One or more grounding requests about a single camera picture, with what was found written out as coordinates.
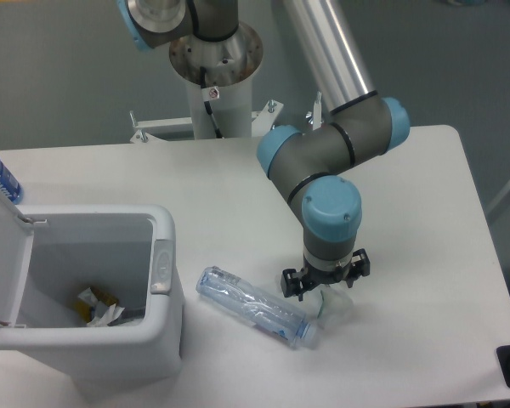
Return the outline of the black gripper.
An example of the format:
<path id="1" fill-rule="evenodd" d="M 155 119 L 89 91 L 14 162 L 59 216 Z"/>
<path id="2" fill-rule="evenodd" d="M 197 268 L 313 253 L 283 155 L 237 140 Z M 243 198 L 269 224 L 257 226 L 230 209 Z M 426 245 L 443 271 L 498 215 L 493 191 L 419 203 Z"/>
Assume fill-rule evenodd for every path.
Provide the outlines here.
<path id="1" fill-rule="evenodd" d="M 318 269 L 314 263 L 304 260 L 303 268 L 284 269 L 281 273 L 280 287 L 285 298 L 295 297 L 303 301 L 309 285 L 332 285 L 345 281 L 352 287 L 360 277 L 371 273 L 371 262 L 364 248 L 353 252 L 351 262 L 332 264 L 328 270 Z"/>

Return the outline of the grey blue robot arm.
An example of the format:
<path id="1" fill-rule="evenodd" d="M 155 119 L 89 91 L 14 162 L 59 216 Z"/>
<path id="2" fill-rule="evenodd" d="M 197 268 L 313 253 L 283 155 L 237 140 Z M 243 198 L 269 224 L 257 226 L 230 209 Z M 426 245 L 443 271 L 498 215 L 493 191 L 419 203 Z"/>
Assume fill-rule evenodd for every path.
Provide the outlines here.
<path id="1" fill-rule="evenodd" d="M 235 1 L 120 1 L 140 49 L 169 47 L 189 93 L 197 139 L 252 135 L 251 80 L 262 62 L 258 34 L 239 18 Z M 360 193 L 343 173 L 404 143 L 405 108 L 379 95 L 334 1 L 286 1 L 330 121 L 303 132 L 279 126 L 260 140 L 257 158 L 303 227 L 303 267 L 281 277 L 283 294 L 300 298 L 320 285 L 352 285 L 370 272 L 354 246 L 362 218 Z"/>

